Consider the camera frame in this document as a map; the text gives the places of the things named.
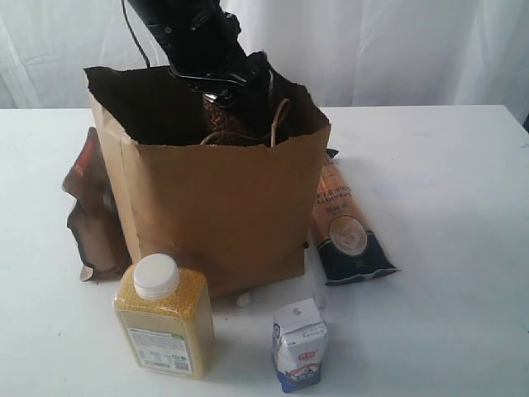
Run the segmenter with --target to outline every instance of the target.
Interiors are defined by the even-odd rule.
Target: paper bag
[[[294,136],[275,147],[210,146],[202,95],[166,67],[86,69],[91,108],[131,258],[167,253],[213,297],[301,275],[331,127],[284,80]]]

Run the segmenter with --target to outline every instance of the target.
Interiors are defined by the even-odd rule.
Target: white table
[[[111,301],[81,283],[60,189],[91,112],[0,111],[0,395],[282,395],[270,314],[323,294],[322,383],[302,395],[529,395],[529,135],[503,107],[326,108],[339,166],[402,272],[325,287],[304,277],[213,305],[200,381],[136,366]]]

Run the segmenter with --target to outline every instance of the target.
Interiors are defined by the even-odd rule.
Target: white backdrop
[[[241,44],[321,106],[529,112],[529,0],[224,0]],[[166,58],[131,11],[154,65]],[[83,67],[142,67],[118,0],[0,0],[0,108],[87,107]]]

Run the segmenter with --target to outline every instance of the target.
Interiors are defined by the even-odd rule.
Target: small carton
[[[327,328],[313,299],[274,313],[272,359],[285,393],[320,381],[327,341]]]

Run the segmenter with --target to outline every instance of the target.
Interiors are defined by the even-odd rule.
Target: bottle label
[[[181,375],[192,373],[187,343],[182,335],[140,328],[127,331],[142,366]]]

